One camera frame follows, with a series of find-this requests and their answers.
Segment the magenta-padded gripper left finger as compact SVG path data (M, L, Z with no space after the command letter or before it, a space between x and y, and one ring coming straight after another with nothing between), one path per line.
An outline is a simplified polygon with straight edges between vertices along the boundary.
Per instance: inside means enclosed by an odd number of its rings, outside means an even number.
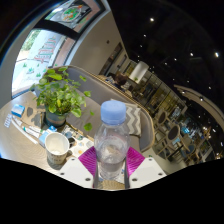
M96 187L99 177L95 148L89 148L78 158L70 158L58 176L84 188Z

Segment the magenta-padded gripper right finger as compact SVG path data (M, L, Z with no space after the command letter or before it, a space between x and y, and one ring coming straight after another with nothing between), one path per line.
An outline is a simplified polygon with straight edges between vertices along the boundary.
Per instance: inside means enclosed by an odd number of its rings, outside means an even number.
M126 189L140 188L165 176L165 172L152 157L145 158L134 148L129 148L125 162Z

